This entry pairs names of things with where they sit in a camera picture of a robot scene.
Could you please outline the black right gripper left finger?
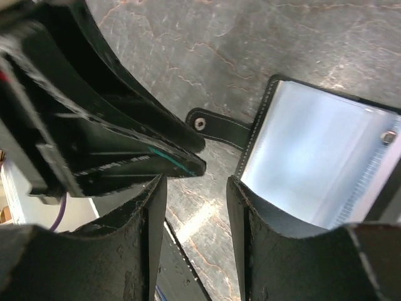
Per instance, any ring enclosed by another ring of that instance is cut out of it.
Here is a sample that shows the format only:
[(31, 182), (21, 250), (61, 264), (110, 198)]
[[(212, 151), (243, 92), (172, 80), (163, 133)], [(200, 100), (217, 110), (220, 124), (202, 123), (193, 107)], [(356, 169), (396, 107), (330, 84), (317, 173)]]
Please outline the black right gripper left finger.
[(74, 232), (1, 227), (2, 300), (152, 300), (167, 179)]

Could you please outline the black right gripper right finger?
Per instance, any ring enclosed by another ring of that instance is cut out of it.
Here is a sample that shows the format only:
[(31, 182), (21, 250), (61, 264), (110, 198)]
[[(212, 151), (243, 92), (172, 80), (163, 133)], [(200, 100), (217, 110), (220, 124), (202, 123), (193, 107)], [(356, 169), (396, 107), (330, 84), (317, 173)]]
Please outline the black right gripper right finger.
[(400, 226), (302, 221), (232, 176), (226, 186), (243, 300), (399, 300)]

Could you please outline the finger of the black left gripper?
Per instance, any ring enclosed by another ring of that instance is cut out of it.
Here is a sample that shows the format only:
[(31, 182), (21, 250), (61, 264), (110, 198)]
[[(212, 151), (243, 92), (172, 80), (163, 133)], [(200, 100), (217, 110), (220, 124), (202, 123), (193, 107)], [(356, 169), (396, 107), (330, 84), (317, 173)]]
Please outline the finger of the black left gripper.
[(85, 1), (47, 1), (51, 32), (66, 60), (100, 96), (175, 145), (194, 153), (205, 140), (167, 110), (121, 64)]

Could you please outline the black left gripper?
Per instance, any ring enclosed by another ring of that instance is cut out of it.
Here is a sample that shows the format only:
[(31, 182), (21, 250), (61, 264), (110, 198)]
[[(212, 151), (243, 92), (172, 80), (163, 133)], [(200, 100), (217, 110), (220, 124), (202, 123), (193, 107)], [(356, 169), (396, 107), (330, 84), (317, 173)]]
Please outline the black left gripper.
[(83, 6), (16, 6), (1, 18), (2, 146), (43, 199), (104, 196), (206, 171), (84, 79)]

